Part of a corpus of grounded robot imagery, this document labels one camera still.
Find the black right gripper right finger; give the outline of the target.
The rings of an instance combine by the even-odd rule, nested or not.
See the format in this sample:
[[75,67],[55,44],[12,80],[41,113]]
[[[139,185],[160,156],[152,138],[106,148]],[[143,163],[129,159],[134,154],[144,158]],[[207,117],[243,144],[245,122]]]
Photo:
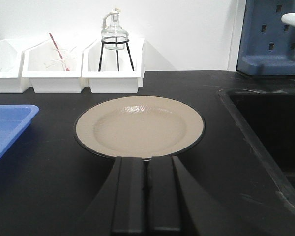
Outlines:
[[148,230],[151,236],[237,236],[236,221],[218,209],[197,184],[183,189],[176,157],[154,157],[148,165]]

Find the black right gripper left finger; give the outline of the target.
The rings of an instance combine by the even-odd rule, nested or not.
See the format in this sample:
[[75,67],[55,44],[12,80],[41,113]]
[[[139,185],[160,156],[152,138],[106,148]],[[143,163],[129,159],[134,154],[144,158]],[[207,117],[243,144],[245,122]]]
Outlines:
[[142,159],[117,157],[100,191],[77,221],[75,235],[144,235],[143,188]]

